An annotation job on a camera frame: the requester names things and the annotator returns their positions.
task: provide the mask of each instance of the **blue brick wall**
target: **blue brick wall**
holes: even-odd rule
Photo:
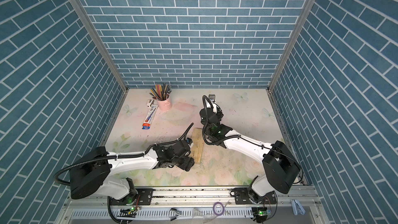
[[[398,0],[316,0],[274,90],[332,223],[398,223]]]
[[[129,87],[266,87],[305,0],[81,0]]]
[[[121,89],[67,0],[0,0],[0,71],[0,222],[54,222]]]

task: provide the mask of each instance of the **wooden block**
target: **wooden block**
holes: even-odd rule
[[[192,132],[192,152],[191,156],[195,160],[195,164],[200,164],[200,159],[202,158],[203,146],[205,144],[203,137],[202,137],[202,129],[201,128],[194,128]]]

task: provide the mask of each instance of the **purple tape roll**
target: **purple tape roll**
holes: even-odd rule
[[[216,207],[217,207],[217,206],[220,206],[220,205],[221,205],[221,207],[222,207],[222,211],[221,211],[221,212],[216,212]],[[225,210],[225,207],[224,207],[224,205],[222,205],[221,202],[216,202],[216,203],[213,205],[213,213],[214,213],[216,216],[222,216],[222,214],[224,213],[224,210]]]

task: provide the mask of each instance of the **black mounting plate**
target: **black mounting plate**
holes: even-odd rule
[[[121,211],[119,212],[119,216],[118,217],[129,217],[129,218],[135,218],[137,216],[137,211],[131,211],[131,208],[125,208],[125,209],[121,209]]]
[[[138,206],[148,206],[152,201],[153,189],[137,189]],[[122,200],[111,199],[111,206],[125,206],[126,203]]]
[[[255,204],[249,198],[247,187],[234,188],[231,191],[231,195],[234,196],[236,205]],[[275,196],[274,192],[267,193],[266,197],[264,197],[265,201],[266,201],[265,203],[264,203],[264,199],[263,199],[263,200],[261,200],[261,202],[256,203],[256,204],[276,204],[276,196]]]

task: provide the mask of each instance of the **pencil box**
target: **pencil box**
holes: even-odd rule
[[[142,124],[143,129],[149,129],[150,125],[152,123],[153,118],[155,117],[155,112],[156,109],[158,108],[158,105],[152,104],[151,107],[149,108],[147,117],[144,120],[144,123]]]

